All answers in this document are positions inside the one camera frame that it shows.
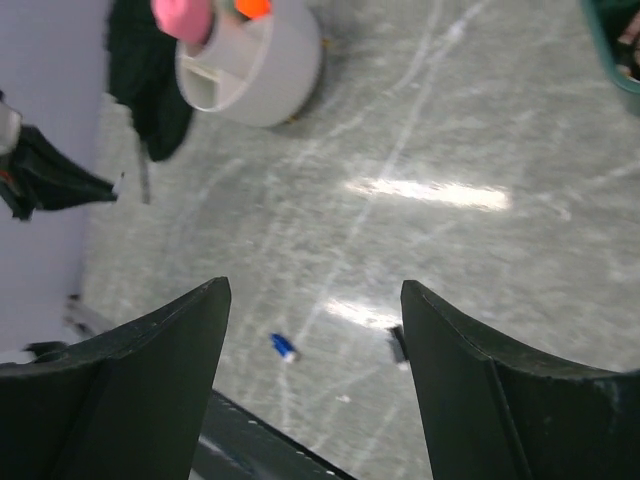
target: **white cylindrical holder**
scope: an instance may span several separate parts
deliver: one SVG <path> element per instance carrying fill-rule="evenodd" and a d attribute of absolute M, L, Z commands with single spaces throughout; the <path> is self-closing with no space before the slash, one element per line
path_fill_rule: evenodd
<path fill-rule="evenodd" d="M 304 0 L 272 0 L 268 15 L 241 24 L 219 19 L 217 26 L 199 55 L 178 46 L 178 85 L 187 102 L 256 127 L 295 114 L 322 63 L 320 28 Z"/>

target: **green object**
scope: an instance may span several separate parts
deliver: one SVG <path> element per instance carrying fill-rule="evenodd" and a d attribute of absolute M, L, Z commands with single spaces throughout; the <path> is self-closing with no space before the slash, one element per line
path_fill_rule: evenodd
<path fill-rule="evenodd" d="M 640 10 L 640 0 L 580 0 L 580 3 L 602 67 L 626 109 L 640 116 L 640 83 L 618 71 L 614 56 L 616 40 Z"/>

